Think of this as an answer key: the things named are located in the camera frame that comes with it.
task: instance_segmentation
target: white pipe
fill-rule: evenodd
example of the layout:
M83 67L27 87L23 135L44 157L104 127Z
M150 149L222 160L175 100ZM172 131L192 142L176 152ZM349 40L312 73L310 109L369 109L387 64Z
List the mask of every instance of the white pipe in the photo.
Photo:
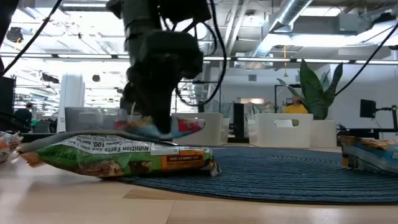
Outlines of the white pipe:
M234 0L231 8L231 17L229 18L229 22L226 28L225 36L224 36L224 45L227 46L229 41L229 35L232 31L232 26L234 25L236 11L238 10L239 0Z
M241 28L243 17L246 13L246 8L249 4L249 0L244 0L241 8L241 13L239 15L238 21L236 23L236 27L234 28L234 32L232 34L231 43L229 44L227 55L231 55L232 48L234 47L236 37L238 36L238 32Z

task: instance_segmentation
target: blue rug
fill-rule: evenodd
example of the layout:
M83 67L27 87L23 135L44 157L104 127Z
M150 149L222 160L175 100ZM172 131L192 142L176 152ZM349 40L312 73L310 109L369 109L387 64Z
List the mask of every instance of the blue rug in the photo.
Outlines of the blue rug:
M123 177L120 181L209 197L260 202L398 204L398 175L351 170L341 154L295 149L215 149L223 173Z

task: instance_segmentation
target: ceiling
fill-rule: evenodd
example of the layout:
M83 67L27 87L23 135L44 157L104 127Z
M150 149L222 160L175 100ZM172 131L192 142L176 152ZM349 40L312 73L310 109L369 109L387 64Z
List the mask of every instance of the ceiling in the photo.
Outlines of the ceiling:
M24 40L21 43L13 43L5 40L0 52L18 52L33 36L39 28L42 21L51 10L51 5L55 0L43 1L44 5L35 8L19 8L12 18L11 27L21 27ZM107 1L82 1L67 0L63 1L63 7L57 10L52 20L43 30L42 34L37 38L34 44L27 51L28 53L42 54L126 54L124 51L124 27L112 13L103 8L103 4ZM334 17L337 16L346 7L350 7L357 1L341 1L341 0L314 0L311 5L303 11L301 16L318 16L318 17ZM355 7L350 13L355 14L358 11L375 10L381 7L394 6L396 1L359 1L358 7ZM230 30L228 40L225 43L233 45L230 55L250 54L261 43L264 38L261 27L267 15L279 10L281 1L249 1L245 12L241 12L243 7L242 1L237 6L235 17L231 17L234 0L216 0L217 21L223 37L228 32L228 24L234 19L232 27L236 29L236 38L232 39L234 29ZM90 7L82 7L84 4L92 4ZM238 24L240 13L245 13L242 23ZM204 27L198 27L199 44L204 51L207 47L213 47L210 34ZM334 59L366 59L368 55L375 49L376 45L367 47L304 47L286 45L274 46L270 53L273 57L295 57L295 58L334 58ZM387 57L388 48L384 48L376 58ZM3 58L4 64L7 65L12 58ZM218 67L217 63L212 63L212 67ZM66 72L76 72L83 75L86 87L86 106L104 106L118 107L120 93L117 88L122 89L126 84L126 69L129 67L127 60L115 60L113 62L102 62L101 60L67 60L58 58L57 60L48 60L46 58L22 58L13 67L8 75L17 77L17 102L24 104L26 101L35 100L35 102L46 102L48 106L57 106L59 101L60 86L43 81L43 73L61 80L62 75ZM283 70L284 68L297 68L297 64L274 63L271 67L274 71ZM247 78L247 70L235 70L229 72L228 83L237 85L243 76ZM93 75L99 75L99 82L93 81ZM198 87L191 84L181 83L184 86L186 99L190 99L194 89ZM206 96L205 86L200 87L199 91ZM177 104L177 108L182 108L182 103Z

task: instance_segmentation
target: snack package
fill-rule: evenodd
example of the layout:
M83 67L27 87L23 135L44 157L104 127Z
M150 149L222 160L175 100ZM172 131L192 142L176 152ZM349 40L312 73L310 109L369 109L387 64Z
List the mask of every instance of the snack package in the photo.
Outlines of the snack package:
M398 141L340 137L343 166L398 173Z
M14 152L23 140L18 133L9 134L0 131L0 163L6 162L9 155Z
M79 134L20 155L32 167L43 163L96 177L152 174L210 166L221 173L211 149L166 142L136 141L117 135Z
M117 121L114 129L154 139L176 139L200 131L204 127L204 119L182 119L172 116L171 132L168 134L162 134L153 124L151 117L131 122Z

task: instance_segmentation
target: computer monitor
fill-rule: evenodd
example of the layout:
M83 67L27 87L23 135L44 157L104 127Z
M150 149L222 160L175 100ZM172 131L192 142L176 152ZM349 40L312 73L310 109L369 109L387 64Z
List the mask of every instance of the computer monitor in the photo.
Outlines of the computer monitor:
M361 118L375 118L376 102L373 100L361 100L360 117Z

